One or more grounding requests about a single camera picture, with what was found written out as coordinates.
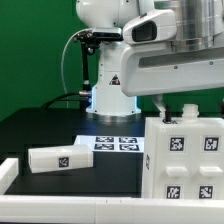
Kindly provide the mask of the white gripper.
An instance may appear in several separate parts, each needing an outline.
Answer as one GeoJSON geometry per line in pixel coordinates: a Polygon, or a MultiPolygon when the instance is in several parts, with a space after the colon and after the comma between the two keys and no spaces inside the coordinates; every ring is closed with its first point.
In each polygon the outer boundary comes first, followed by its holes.
{"type": "Polygon", "coordinates": [[[153,95],[164,122],[171,121],[163,96],[224,87],[224,19],[220,8],[153,9],[123,28],[121,89],[153,95]]]}

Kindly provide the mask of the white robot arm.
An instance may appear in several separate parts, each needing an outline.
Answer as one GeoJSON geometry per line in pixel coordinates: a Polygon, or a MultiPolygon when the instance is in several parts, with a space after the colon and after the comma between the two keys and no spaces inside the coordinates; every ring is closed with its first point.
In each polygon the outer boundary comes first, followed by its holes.
{"type": "Polygon", "coordinates": [[[224,0],[77,0],[83,51],[100,50],[86,109],[137,116],[139,96],[224,87],[224,0]]]}

